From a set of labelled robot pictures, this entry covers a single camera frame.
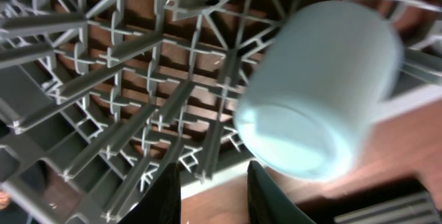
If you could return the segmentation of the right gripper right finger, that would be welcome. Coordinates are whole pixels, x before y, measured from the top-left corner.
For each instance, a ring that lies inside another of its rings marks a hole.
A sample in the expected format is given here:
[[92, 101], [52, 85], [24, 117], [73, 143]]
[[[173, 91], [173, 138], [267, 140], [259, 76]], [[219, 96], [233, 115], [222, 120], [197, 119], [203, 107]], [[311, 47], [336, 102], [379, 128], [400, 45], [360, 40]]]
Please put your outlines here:
[[255, 160], [247, 169], [250, 224], [316, 224], [296, 207]]

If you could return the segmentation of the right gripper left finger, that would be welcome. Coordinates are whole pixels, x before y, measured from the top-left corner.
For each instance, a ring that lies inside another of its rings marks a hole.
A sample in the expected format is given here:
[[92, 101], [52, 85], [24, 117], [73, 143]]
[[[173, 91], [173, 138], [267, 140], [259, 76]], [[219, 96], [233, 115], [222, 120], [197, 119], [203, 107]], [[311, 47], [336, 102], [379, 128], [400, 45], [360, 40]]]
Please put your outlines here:
[[169, 163], [143, 199], [118, 224], [180, 224], [180, 172]]

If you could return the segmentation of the light blue cup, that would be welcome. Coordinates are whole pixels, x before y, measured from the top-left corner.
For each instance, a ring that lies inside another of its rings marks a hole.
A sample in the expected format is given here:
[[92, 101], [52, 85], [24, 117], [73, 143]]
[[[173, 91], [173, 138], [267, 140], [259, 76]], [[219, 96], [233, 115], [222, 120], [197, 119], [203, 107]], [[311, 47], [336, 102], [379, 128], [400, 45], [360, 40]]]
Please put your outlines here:
[[323, 1], [290, 16], [238, 100], [245, 147], [278, 173], [327, 181], [348, 173], [396, 83], [403, 44], [377, 11]]

